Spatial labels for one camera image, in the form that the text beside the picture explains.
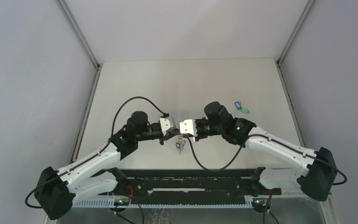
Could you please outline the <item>metal key organizer with rings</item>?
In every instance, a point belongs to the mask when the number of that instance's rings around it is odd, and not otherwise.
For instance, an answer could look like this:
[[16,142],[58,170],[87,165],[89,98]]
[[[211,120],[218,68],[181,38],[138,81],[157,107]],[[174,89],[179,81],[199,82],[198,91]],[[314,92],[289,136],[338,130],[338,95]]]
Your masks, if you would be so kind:
[[178,135],[175,146],[176,146],[177,151],[179,152],[179,156],[181,156],[185,145],[186,145],[186,138],[184,137],[184,135],[182,135],[182,134]]

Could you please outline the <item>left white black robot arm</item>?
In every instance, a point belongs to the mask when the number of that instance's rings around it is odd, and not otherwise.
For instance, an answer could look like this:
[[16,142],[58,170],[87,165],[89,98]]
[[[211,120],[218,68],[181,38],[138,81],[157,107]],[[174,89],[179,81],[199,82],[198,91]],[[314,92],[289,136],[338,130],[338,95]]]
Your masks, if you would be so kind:
[[49,219],[57,220],[75,203],[88,197],[110,191],[120,195],[127,189],[125,179],[110,171],[96,173],[137,150],[140,141],[159,139],[164,142],[182,130],[182,126],[175,126],[172,117],[161,117],[157,123],[149,124],[145,112],[134,112],[126,124],[95,152],[57,170],[44,169],[34,197]]

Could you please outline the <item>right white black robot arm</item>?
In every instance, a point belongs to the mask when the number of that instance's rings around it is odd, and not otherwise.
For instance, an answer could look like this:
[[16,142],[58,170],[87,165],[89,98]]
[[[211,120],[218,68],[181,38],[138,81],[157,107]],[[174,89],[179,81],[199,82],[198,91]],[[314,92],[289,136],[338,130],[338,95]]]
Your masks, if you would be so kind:
[[180,132],[194,141],[220,135],[230,144],[267,154],[288,165],[288,168],[266,168],[251,181],[251,189],[263,194],[268,189],[300,189],[308,197],[326,201],[339,173],[333,154],[297,146],[282,140],[244,118],[234,118],[219,102],[204,108],[206,117],[187,119],[179,124]]

